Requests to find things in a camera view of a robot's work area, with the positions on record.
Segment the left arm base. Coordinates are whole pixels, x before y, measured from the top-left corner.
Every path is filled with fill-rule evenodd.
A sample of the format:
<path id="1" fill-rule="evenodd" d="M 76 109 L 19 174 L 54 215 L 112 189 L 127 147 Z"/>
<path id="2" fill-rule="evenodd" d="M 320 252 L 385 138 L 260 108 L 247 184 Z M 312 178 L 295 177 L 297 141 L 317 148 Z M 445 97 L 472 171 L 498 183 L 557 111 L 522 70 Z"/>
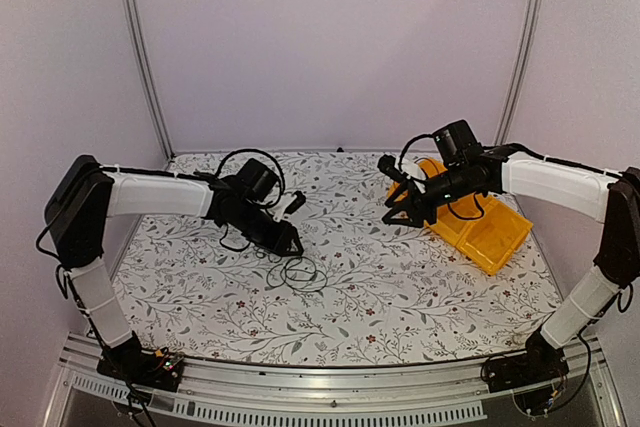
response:
<path id="1" fill-rule="evenodd" d="M 167 347 L 144 349 L 136 336 L 117 347 L 104 347 L 97 366 L 103 376 L 157 390 L 176 392 L 185 355 Z"/>

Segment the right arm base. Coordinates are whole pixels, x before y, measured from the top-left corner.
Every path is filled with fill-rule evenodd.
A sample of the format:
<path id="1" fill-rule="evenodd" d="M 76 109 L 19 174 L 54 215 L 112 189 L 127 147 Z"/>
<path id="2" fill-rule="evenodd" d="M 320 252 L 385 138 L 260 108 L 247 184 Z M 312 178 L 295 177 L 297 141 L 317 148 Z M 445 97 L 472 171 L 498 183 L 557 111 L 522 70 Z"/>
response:
<path id="1" fill-rule="evenodd" d="M 489 357 L 480 378 L 491 393 L 511 391 L 514 403 L 524 414 L 548 414 L 568 384 L 569 367 L 564 350 L 554 348 L 538 333 L 525 343 L 518 355 Z"/>

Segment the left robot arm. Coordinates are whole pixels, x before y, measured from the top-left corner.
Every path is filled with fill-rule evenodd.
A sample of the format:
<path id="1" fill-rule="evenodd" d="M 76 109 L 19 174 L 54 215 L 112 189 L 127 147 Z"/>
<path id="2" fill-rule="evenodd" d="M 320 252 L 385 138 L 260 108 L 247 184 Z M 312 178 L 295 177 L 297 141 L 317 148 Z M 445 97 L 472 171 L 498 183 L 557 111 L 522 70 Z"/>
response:
<path id="1" fill-rule="evenodd" d="M 92 155 L 75 159 L 45 206 L 41 232 L 53 242 L 37 251 L 56 260 L 56 283 L 88 320 L 103 355 L 128 381 L 148 373 L 148 353 L 131 329 L 116 298 L 104 262 L 108 219 L 128 215 L 180 215 L 233 227 L 249 243 L 280 257 L 299 257 L 297 229 L 285 217 L 306 201 L 285 193 L 279 163 L 260 162 L 263 151 L 247 148 L 240 170 L 213 173 L 108 166 Z"/>

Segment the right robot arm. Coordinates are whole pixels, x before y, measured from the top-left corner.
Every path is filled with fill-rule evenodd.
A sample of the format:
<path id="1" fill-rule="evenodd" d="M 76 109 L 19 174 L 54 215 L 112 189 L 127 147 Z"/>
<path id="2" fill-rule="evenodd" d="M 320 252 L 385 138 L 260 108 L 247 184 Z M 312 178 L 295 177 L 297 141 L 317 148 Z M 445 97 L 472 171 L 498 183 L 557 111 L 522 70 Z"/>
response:
<path id="1" fill-rule="evenodd" d="M 437 210 L 473 194 L 522 195 L 581 213 L 603 226 L 593 265 L 561 306 L 531 334 L 517 374 L 537 383 L 562 348 L 599 320 L 639 276 L 639 171 L 586 166 L 538 154 L 522 144 L 484 146 L 464 120 L 429 134 L 444 163 L 433 177 L 403 154 L 383 155 L 379 170 L 396 182 L 386 200 L 388 225 L 433 225 Z"/>

